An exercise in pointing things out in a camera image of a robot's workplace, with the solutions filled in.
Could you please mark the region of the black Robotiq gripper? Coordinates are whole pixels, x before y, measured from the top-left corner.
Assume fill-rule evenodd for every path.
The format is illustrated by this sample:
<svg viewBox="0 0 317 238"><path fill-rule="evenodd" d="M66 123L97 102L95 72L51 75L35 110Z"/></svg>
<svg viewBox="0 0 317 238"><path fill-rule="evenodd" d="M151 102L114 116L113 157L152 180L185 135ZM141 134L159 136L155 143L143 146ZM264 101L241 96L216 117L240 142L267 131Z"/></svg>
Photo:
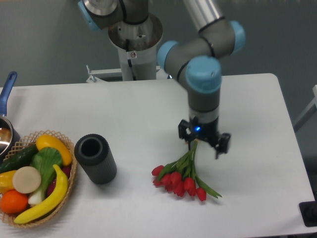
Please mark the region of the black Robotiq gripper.
<svg viewBox="0 0 317 238"><path fill-rule="evenodd" d="M218 159L221 154L227 154L230 148L231 134L219 134L218 118L208 123L199 122L197 117L190 119L189 123L182 119L178 125L178 136L187 143L189 151L194 139L215 146L215 159Z"/></svg>

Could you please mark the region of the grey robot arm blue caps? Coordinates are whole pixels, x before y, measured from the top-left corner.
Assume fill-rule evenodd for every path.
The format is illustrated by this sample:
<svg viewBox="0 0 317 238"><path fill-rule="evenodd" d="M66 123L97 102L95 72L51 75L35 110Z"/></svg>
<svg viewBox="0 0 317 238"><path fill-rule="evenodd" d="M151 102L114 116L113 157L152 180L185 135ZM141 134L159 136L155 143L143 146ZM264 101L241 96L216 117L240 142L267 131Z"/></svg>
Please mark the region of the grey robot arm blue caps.
<svg viewBox="0 0 317 238"><path fill-rule="evenodd" d="M160 67L187 91L189 120L178 126L181 139L189 145L199 139L217 155L226 154L231 135L218 131L219 60L243 48L245 31L237 21L227 21L214 0L184 4L198 31L198 38L185 45L160 43L162 23L149 12L146 0L81 0L78 7L92 30L108 30L124 81L154 79Z"/></svg>

